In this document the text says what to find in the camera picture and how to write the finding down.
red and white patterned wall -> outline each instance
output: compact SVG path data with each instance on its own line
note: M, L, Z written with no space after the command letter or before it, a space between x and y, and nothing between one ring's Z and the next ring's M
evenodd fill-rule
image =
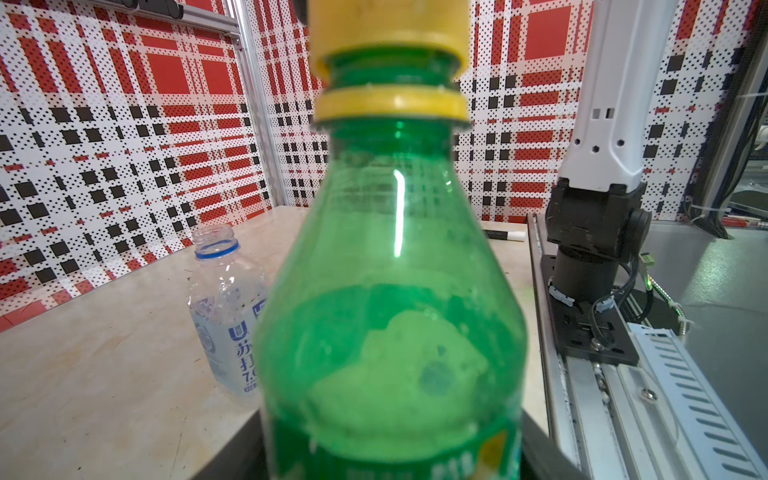
M65 0L0 31L0 332L271 208L225 37Z
M289 203L308 206L326 170L309 130L322 85L290 0L251 0L267 113ZM571 139L591 0L472 0L470 68L460 79L474 127L455 136L455 168L483 220L523 221L547 205ZM644 207L680 216L706 131L735 71L759 0L680 0L645 131Z

bolt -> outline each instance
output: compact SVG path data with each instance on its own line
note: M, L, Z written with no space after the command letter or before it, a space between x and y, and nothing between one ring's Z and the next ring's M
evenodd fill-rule
M646 402L656 402L659 399L659 396L656 395L656 392L650 389L642 389L640 391L640 397Z

table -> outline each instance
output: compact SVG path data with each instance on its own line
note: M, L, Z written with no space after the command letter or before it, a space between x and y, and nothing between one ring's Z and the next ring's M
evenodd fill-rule
M234 227L270 281L308 211ZM528 322L524 407L547 431L528 245L490 241ZM210 373L187 311L194 261L184 249L0 334L0 478L186 479L254 415Z

yellow bottle cap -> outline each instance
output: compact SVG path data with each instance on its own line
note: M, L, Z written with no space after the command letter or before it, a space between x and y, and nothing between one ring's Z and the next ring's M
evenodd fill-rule
M366 85L326 90L315 98L315 121L371 116L469 122L466 98L444 87Z
M361 48L428 47L469 59L468 0L308 0L310 68L329 83L326 59Z

robotic arm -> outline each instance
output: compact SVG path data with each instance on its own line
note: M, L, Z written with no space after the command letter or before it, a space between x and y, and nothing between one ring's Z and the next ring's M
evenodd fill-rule
M593 3L576 126L546 213L548 239L559 245L550 292L575 310L564 313L575 329L584 323L573 319L593 316L610 299L619 263L636 265L650 227L650 214L641 208L643 132L676 5ZM555 312L556 324L567 322L559 316ZM576 356L601 359L596 352L610 349L604 343L611 334L599 330L611 328L595 326L594 317L591 324L594 338ZM570 340L571 349L584 344Z

